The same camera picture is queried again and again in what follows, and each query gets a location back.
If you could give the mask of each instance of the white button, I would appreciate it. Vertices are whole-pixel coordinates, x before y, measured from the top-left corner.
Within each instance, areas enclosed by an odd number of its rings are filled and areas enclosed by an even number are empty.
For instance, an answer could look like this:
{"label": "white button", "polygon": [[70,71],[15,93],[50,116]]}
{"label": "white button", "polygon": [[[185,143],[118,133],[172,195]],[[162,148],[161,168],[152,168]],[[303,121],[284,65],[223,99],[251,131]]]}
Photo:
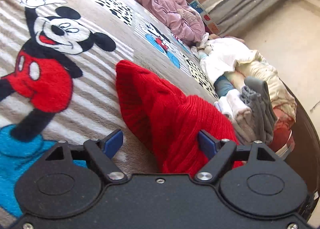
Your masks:
{"label": "white button", "polygon": [[38,80],[40,77],[40,68],[36,62],[32,62],[29,67],[29,75],[32,80]]}
{"label": "white button", "polygon": [[18,64],[18,69],[19,69],[19,71],[22,71],[22,69],[23,69],[23,64],[24,64],[24,56],[21,56],[21,57],[20,57],[19,64]]}

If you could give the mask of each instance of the crumpled pink fabric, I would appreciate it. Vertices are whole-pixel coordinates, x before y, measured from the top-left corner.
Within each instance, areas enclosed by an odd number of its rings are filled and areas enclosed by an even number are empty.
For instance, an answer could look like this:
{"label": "crumpled pink fabric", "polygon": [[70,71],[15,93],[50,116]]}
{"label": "crumpled pink fabric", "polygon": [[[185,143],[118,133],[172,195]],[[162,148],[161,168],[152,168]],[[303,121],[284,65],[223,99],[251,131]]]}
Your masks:
{"label": "crumpled pink fabric", "polygon": [[165,24],[180,40],[191,45],[205,33],[200,14],[185,0],[136,0]]}

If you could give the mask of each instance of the mickey mouse mouth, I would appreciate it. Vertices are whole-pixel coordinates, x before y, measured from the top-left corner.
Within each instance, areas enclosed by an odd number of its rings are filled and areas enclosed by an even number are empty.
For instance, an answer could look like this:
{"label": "mickey mouse mouth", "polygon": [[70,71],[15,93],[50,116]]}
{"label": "mickey mouse mouth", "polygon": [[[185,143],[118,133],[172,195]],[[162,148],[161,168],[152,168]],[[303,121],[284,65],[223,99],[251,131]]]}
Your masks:
{"label": "mickey mouse mouth", "polygon": [[39,35],[39,40],[42,43],[48,44],[48,45],[57,45],[60,44],[58,42],[55,42],[54,40],[52,40],[51,38],[48,38],[43,31],[41,31],[40,35]]}

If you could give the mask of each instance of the mickey mouse eye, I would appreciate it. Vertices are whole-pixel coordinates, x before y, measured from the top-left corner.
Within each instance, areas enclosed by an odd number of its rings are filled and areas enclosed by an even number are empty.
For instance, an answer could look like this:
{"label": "mickey mouse eye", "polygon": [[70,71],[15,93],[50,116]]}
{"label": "mickey mouse eye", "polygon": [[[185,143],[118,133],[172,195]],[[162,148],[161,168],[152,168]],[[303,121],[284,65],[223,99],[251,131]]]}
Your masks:
{"label": "mickey mouse eye", "polygon": [[69,27],[69,26],[71,26],[70,23],[62,23],[62,24],[59,25],[59,27],[61,27],[61,28],[66,28],[66,27]]}
{"label": "mickey mouse eye", "polygon": [[79,32],[79,29],[77,29],[77,28],[68,28],[66,30],[66,32],[67,33],[77,33],[77,32]]}

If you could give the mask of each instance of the white glove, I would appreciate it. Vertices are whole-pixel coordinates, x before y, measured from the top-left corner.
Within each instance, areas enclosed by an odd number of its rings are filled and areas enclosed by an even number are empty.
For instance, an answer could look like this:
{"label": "white glove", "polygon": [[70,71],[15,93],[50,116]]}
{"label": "white glove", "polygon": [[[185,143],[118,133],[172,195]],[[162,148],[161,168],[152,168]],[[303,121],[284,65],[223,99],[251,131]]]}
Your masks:
{"label": "white glove", "polygon": [[54,3],[67,3],[65,0],[21,0],[20,4],[24,7],[35,9],[39,6],[54,4]]}

